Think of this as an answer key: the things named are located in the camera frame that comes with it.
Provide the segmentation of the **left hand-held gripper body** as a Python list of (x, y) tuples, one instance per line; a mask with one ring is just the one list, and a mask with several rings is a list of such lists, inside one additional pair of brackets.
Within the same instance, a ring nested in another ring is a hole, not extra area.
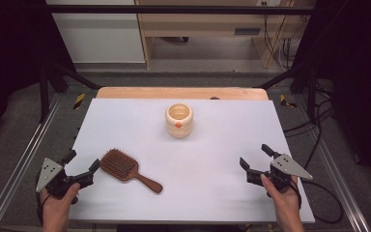
[(75, 176), (66, 174), (65, 166), (71, 159), (61, 159), (59, 162), (49, 158), (43, 160), (36, 185), (36, 193), (46, 189), (55, 198), (63, 198), (73, 184), (80, 184), (82, 189), (94, 183), (94, 165), (91, 165), (86, 172)]

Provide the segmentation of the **cream ceramic cup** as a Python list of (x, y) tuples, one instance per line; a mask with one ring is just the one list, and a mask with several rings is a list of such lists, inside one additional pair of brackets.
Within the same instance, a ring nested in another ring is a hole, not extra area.
[(190, 106), (184, 103), (175, 103), (165, 112), (166, 130), (175, 138), (185, 138), (193, 130), (194, 114)]

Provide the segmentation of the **light wooden desk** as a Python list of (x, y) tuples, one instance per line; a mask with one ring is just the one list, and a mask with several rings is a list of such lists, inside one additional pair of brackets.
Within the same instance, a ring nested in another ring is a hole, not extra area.
[[(313, 7), (317, 0), (134, 0), (137, 6)], [(277, 60), (283, 39), (299, 40), (308, 15), (140, 14), (141, 34), (157, 37), (248, 37), (262, 66)]]

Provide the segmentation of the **white cabinet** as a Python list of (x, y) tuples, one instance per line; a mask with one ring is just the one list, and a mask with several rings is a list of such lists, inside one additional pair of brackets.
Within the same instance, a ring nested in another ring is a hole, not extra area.
[(74, 63), (144, 63), (136, 14), (53, 14)]

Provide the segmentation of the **person's right hand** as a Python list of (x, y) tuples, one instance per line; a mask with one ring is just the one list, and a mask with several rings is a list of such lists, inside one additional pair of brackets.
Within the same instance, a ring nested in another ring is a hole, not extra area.
[(265, 190), (273, 201), (277, 221), (300, 220), (298, 195), (291, 188), (287, 188), (284, 193), (281, 193), (264, 174), (261, 174), (260, 178)]

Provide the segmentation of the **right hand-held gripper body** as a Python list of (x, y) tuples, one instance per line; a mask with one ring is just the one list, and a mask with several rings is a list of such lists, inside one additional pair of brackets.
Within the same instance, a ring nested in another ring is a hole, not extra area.
[(276, 158), (271, 161), (269, 171), (254, 170), (246, 164), (245, 173), (246, 181), (257, 186), (263, 185), (261, 175), (265, 175), (278, 191), (282, 191), (289, 187), (293, 176), (306, 180), (313, 179), (313, 176), (309, 172), (288, 155), (277, 155)]

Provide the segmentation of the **white table board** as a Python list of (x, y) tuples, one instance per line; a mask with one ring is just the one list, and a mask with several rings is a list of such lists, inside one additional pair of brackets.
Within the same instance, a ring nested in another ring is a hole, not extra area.
[(185, 138), (166, 130), (170, 100), (91, 101), (74, 142), (70, 175), (117, 148), (134, 157), (142, 175), (160, 183), (155, 193), (141, 182), (121, 182), (103, 170), (72, 205), (74, 221), (100, 223), (254, 223), (275, 219), (266, 192), (247, 182), (240, 166), (267, 171), (261, 147), (289, 151), (272, 101), (189, 100), (193, 130)]

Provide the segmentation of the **person's left hand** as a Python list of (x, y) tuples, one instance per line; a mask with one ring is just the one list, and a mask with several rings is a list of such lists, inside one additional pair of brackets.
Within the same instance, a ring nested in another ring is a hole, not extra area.
[(71, 203), (78, 195), (80, 184), (72, 184), (62, 199), (57, 199), (44, 188), (41, 192), (44, 227), (65, 227), (69, 222)]

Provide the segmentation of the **black metal stand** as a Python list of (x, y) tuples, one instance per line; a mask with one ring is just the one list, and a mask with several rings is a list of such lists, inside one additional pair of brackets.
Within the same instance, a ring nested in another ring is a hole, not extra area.
[(69, 85), (66, 83), (64, 77), (68, 76), (75, 81), (83, 84), (84, 86), (99, 90), (100, 85), (86, 79), (76, 71), (68, 69), (59, 63), (46, 63), (42, 66), (39, 72), (40, 80), (40, 95), (41, 95), (41, 119), (42, 123), (49, 115), (49, 96), (48, 96), (48, 84), (51, 84), (56, 93), (65, 93)]
[(315, 122), (317, 69), (313, 66), (304, 63), (298, 64), (290, 70), (279, 74), (277, 77), (258, 85), (258, 88), (268, 90), (275, 84), (290, 77), (294, 79), (290, 86), (293, 94), (301, 94), (304, 89), (307, 89), (306, 114), (312, 122)]

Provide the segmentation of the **dark curtain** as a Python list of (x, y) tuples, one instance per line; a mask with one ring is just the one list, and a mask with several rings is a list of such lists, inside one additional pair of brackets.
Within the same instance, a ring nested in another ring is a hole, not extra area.
[(316, 0), (296, 60), (333, 83), (333, 105), (351, 144), (371, 167), (371, 0)]
[(31, 8), (45, 4), (46, 0), (0, 0), (0, 119), (10, 94), (39, 81), (44, 56), (74, 69), (52, 14)]

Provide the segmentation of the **black horizontal frame bar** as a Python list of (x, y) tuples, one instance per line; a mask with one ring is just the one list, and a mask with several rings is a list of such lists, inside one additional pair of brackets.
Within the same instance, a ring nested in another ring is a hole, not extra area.
[(225, 6), (47, 5), (59, 14), (313, 15), (314, 8)]

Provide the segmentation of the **light wooden table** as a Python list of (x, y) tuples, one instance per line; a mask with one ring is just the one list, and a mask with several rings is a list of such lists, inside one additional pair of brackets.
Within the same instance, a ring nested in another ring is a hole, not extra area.
[(264, 89), (240, 87), (102, 87), (97, 99), (192, 99), (267, 101)]

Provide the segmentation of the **aluminium floor rail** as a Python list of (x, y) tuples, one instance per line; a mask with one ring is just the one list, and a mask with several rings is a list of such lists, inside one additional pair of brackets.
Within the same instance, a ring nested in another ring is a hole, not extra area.
[(41, 123), (38, 124), (37, 128), (34, 131), (33, 136), (29, 140), (28, 145), (23, 151), (21, 157), (19, 158), (14, 171), (12, 172), (9, 180), (4, 186), (3, 190), (0, 193), (0, 221), (7, 211), (14, 194), (20, 185), (21, 180), (25, 172), (27, 171), (34, 155), (36, 154), (38, 148), (41, 145), (41, 142), (49, 128), (52, 119), (59, 108), (59, 103), (63, 96), (61, 94), (55, 94), (53, 100), (50, 103), (49, 111), (47, 116), (43, 119)]
[(312, 129), (311, 134), (317, 142), (316, 148), (320, 152), (322, 164), (328, 173), (329, 179), (354, 232), (371, 232), (346, 180), (334, 162), (325, 140), (322, 138), (322, 131), (319, 128)]

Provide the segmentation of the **brown wooden hairbrush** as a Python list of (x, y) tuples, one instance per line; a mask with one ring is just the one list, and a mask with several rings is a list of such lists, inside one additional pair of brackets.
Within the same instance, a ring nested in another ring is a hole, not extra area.
[(161, 193), (163, 186), (139, 173), (139, 163), (119, 149), (109, 150), (101, 159), (100, 167), (122, 182), (137, 179), (155, 193)]

